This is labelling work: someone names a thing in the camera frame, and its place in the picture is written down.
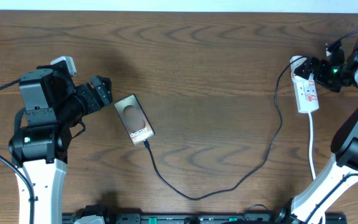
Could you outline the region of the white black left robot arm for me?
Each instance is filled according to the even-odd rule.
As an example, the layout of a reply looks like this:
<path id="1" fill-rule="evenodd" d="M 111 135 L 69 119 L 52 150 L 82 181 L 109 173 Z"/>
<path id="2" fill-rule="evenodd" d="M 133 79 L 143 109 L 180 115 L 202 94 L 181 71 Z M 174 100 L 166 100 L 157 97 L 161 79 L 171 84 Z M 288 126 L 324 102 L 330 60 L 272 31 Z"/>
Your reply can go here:
<path id="1" fill-rule="evenodd" d="M 75 85 L 70 74 L 37 68 L 20 77 L 27 126 L 9 141 L 12 162 L 25 178 L 20 195 L 20 223 L 61 223 L 70 129 L 82 118 L 112 103 L 109 78 L 94 76 Z"/>

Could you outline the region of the white power strip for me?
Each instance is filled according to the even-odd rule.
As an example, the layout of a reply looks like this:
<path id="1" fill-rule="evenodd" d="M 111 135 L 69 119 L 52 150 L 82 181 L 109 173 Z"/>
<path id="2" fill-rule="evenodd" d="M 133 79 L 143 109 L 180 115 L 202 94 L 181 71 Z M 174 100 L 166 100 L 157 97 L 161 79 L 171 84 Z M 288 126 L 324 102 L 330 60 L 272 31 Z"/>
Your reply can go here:
<path id="1" fill-rule="evenodd" d="M 316 92 L 316 84 L 311 73 L 307 79 L 295 75 L 291 72 L 291 80 L 293 81 L 296 105 L 299 113 L 307 114 L 319 109 L 318 95 Z"/>

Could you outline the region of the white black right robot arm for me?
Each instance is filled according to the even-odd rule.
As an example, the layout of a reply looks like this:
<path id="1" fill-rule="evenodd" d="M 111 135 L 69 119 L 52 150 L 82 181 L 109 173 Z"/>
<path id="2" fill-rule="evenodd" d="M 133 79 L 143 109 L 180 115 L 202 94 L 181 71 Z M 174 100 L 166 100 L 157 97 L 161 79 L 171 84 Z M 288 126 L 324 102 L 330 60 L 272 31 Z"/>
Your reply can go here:
<path id="1" fill-rule="evenodd" d="M 300 113 L 318 109 L 316 85 L 340 92 L 345 86 L 358 89 L 358 39 L 345 57 L 341 40 L 326 47 L 325 60 L 294 56 L 291 79 Z M 358 108 L 338 129 L 331 142 L 331 156 L 312 183 L 295 196 L 282 213 L 283 223 L 321 223 L 326 210 L 350 187 L 358 183 Z"/>

